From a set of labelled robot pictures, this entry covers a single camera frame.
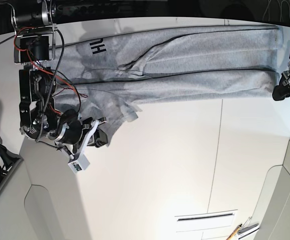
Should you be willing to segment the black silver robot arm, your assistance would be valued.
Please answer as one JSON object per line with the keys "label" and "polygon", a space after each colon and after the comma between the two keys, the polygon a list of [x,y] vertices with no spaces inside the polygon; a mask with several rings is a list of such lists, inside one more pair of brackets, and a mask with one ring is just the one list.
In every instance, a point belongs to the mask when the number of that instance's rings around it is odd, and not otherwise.
{"label": "black silver robot arm", "polygon": [[72,90],[81,104],[86,95],[58,71],[61,57],[55,69],[43,66],[56,58],[56,35],[61,34],[53,22],[56,5],[51,0],[10,0],[11,22],[15,30],[13,40],[14,62],[22,64],[19,71],[20,131],[28,138],[42,142],[48,137],[53,148],[64,150],[70,157],[83,151],[83,145],[102,147],[108,137],[93,118],[81,120],[80,109],[65,112],[55,107],[54,97],[59,93],[58,82],[63,90]]}

